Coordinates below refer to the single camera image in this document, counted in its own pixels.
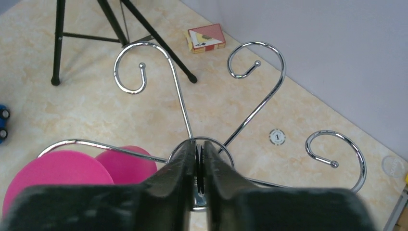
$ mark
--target black tripod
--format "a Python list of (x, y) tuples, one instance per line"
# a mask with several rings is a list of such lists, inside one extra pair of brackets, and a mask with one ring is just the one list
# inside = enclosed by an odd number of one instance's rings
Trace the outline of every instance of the black tripod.
[[(182, 69), (182, 71), (187, 75), (190, 82), (196, 83), (197, 78), (193, 75), (190, 70), (184, 65), (184, 63), (177, 57), (177, 55), (171, 50), (171, 48), (166, 44), (166, 42), (160, 37), (160, 35), (154, 30), (154, 28), (147, 22), (143, 15), (136, 9), (136, 7), (130, 2), (130, 0), (120, 0), (121, 4), (124, 4), (127, 9), (137, 18), (137, 20), (146, 28), (146, 30), (151, 34), (147, 37), (141, 38), (138, 41), (148, 41), (155, 39), (160, 46), (162, 46), (169, 54), (170, 57), (176, 62), (176, 64)], [(120, 27), (112, 8), (109, 6), (107, 0), (98, 0), (99, 5), (101, 6), (103, 12), (106, 15), (109, 23), (111, 24), (114, 32), (118, 39), (114, 38), (104, 38), (98, 36), (90, 35), (80, 35), (74, 33), (64, 32), (64, 13), (65, 13), (65, 0), (57, 0), (57, 16), (55, 21), (55, 47), (54, 47), (54, 67), (51, 83), (54, 86), (60, 84), (60, 64), (61, 64), (61, 49), (63, 44), (63, 36), (80, 38), (80, 39), (92, 39), (99, 41), (108, 41), (108, 42), (118, 42), (122, 46), (129, 44), (129, 40), (125, 37), (125, 34)]]

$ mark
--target playing card box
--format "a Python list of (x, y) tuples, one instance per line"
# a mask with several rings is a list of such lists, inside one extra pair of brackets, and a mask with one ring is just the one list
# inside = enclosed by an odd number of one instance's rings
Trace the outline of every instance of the playing card box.
[(225, 47), (225, 38), (220, 24), (189, 29), (184, 34), (189, 50), (192, 53), (201, 53)]

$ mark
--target gray wall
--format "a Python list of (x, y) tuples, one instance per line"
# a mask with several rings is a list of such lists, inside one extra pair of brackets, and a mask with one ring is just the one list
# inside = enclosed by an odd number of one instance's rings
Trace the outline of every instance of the gray wall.
[(182, 1), (408, 160), (407, 0)]
[(9, 8), (13, 7), (20, 0), (0, 0), (0, 15), (6, 12)]

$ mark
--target chrome coat rack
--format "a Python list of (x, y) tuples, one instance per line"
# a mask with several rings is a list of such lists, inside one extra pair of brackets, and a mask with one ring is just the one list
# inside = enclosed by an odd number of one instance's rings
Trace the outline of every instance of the chrome coat rack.
[[(285, 59), (282, 56), (281, 52), (275, 48), (274, 46), (265, 43), (265, 42), (261, 42), (261, 41), (251, 41), (251, 42), (247, 42), (244, 43), (240, 46), (238, 46), (237, 48), (235, 48), (232, 53), (229, 55), (228, 60), (227, 60), (227, 69), (229, 74), (233, 77), (233, 78), (246, 78), (248, 77), (251, 73), (253, 73), (255, 71), (255, 69), (257, 67), (259, 67), (261, 65), (260, 61), (255, 61), (254, 64), (244, 73), (244, 74), (236, 74), (231, 67), (232, 64), (232, 58), (234, 57), (234, 55), (240, 51), (241, 49), (245, 48), (245, 47), (249, 47), (249, 46), (262, 46), (265, 48), (270, 49), (271, 51), (273, 51), (279, 58), (280, 60), (280, 64), (281, 64), (281, 73), (280, 73), (280, 77), (278, 80), (278, 83), (274, 86), (274, 88), (271, 90), (271, 92), (262, 100), (262, 102), (250, 113), (250, 115), (239, 125), (239, 127), (233, 132), (233, 134), (224, 142), (221, 143), (213, 138), (210, 137), (205, 137), (205, 136), (193, 136), (192, 130), (191, 130), (191, 126), (190, 126), (190, 122), (189, 122), (189, 117), (188, 117), (188, 113), (186, 110), (186, 107), (184, 105), (184, 100), (183, 100), (183, 95), (181, 93), (181, 88), (179, 85), (179, 79), (177, 77), (177, 73), (176, 70), (174, 68), (173, 62), (170, 59), (169, 54), (167, 53), (166, 50), (164, 50), (163, 48), (157, 46), (154, 43), (151, 42), (135, 42), (135, 43), (131, 43), (128, 46), (126, 46), (118, 55), (116, 61), (115, 61), (115, 65), (114, 65), (114, 77), (115, 77), (115, 81), (116, 84), (118, 85), (118, 87), (128, 93), (128, 94), (139, 94), (141, 92), (144, 91), (144, 89), (146, 88), (147, 85), (147, 77), (146, 77), (146, 64), (144, 63), (140, 63), (139, 64), (139, 68), (140, 68), (140, 75), (141, 75), (141, 86), (138, 89), (132, 90), (127, 88), (126, 86), (123, 85), (122, 81), (120, 80), (120, 76), (119, 76), (119, 65), (120, 65), (120, 61), (122, 60), (123, 56), (129, 52), (130, 50), (139, 47), (139, 46), (150, 46), (153, 48), (158, 49), (163, 55), (164, 57), (167, 59), (168, 64), (170, 65), (170, 69), (171, 72), (173, 74), (173, 79), (174, 79), (174, 83), (175, 83), (175, 87), (176, 87), (176, 91), (177, 91), (177, 95), (178, 95), (178, 101), (180, 103), (180, 107), (181, 107), (181, 112), (183, 115), (183, 119), (184, 119), (184, 124), (186, 127), (186, 131), (187, 131), (187, 135), (188, 138), (186, 140), (184, 140), (183, 142), (181, 142), (170, 154), (168, 159), (164, 159), (164, 158), (160, 158), (160, 157), (156, 157), (156, 156), (148, 156), (148, 155), (144, 155), (144, 154), (140, 154), (140, 153), (136, 153), (136, 152), (132, 152), (129, 150), (125, 150), (122, 148), (118, 148), (112, 145), (108, 145), (108, 144), (103, 144), (103, 143), (99, 143), (99, 142), (95, 142), (95, 141), (89, 141), (89, 140), (84, 140), (84, 139), (69, 139), (69, 140), (63, 140), (63, 141), (59, 141), (56, 142), (54, 144), (52, 144), (51, 146), (47, 147), (44, 151), (42, 151), (38, 157), (41, 157), (42, 155), (51, 152), (52, 150), (61, 147), (61, 146), (65, 146), (65, 145), (69, 145), (69, 144), (81, 144), (81, 145), (86, 145), (86, 146), (92, 146), (92, 147), (96, 147), (96, 148), (100, 148), (100, 149), (105, 149), (105, 150), (112, 150), (112, 151), (117, 151), (117, 152), (121, 152), (121, 153), (126, 153), (129, 155), (133, 155), (133, 156), (137, 156), (140, 158), (144, 158), (144, 159), (148, 159), (148, 160), (153, 160), (155, 162), (159, 162), (159, 163), (163, 163), (163, 164), (167, 164), (173, 157), (174, 153), (176, 153), (176, 151), (182, 146), (182, 144), (184, 144), (184, 142), (186, 141), (197, 141), (197, 140), (204, 140), (204, 141), (210, 141), (214, 144), (216, 144), (219, 147), (219, 151), (218, 153), (222, 153), (225, 152), (228, 156), (229, 162), (230, 162), (230, 166), (234, 169), (235, 168), (235, 164), (232, 158), (232, 154), (231, 152), (228, 150), (228, 146), (231, 144), (231, 142), (238, 136), (238, 134), (246, 127), (246, 125), (248, 125), (248, 123), (255, 117), (255, 115), (265, 106), (265, 104), (273, 97), (273, 95), (278, 91), (278, 89), (281, 87), (284, 79), (285, 79), (285, 75), (286, 75), (286, 63), (285, 63)], [(313, 134), (311, 134), (306, 142), (305, 142), (305, 149), (307, 154), (312, 157), (313, 159), (320, 161), (322, 163), (325, 163), (327, 165), (330, 165), (333, 168), (337, 168), (339, 166), (339, 163), (335, 160), (329, 160), (326, 159), (324, 157), (318, 156), (316, 154), (313, 153), (313, 151), (310, 148), (310, 145), (312, 143), (312, 141), (317, 137), (317, 136), (321, 136), (321, 135), (331, 135), (331, 136), (335, 136), (338, 137), (340, 139), (342, 139), (343, 141), (345, 141), (346, 143), (348, 143), (353, 150), (356, 152), (356, 156), (358, 158), (359, 164), (360, 164), (360, 175), (358, 178), (357, 183), (354, 185), (354, 187), (351, 189), (351, 191), (357, 193), (363, 186), (366, 177), (367, 177), (367, 168), (366, 168), (366, 163), (365, 163), (365, 159), (363, 154), (361, 153), (360, 149), (356, 146), (356, 144), (353, 143), (353, 141), (351, 141), (348, 137), (346, 137), (345, 135), (336, 132), (336, 131), (332, 131), (332, 130), (320, 130), (317, 131)], [(266, 182), (266, 181), (262, 181), (262, 180), (256, 180), (256, 179), (251, 179), (251, 178), (247, 178), (249, 181), (257, 184), (257, 185), (262, 185), (262, 186), (266, 186), (266, 187), (288, 187), (288, 186), (283, 186), (283, 185), (278, 185), (278, 184), (274, 184), (271, 182)], [(198, 193), (198, 191), (196, 190), (194, 193), (194, 198), (195, 198), (195, 206), (193, 211), (203, 211), (205, 210), (205, 197)]]

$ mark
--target transparent round lid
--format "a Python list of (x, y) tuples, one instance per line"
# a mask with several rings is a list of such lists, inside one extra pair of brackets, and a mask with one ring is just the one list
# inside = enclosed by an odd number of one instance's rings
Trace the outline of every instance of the transparent round lid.
[(396, 156), (386, 156), (382, 159), (381, 166), (382, 170), (390, 177), (400, 178), (405, 177), (407, 174), (405, 172), (404, 163), (401, 161), (401, 158)]

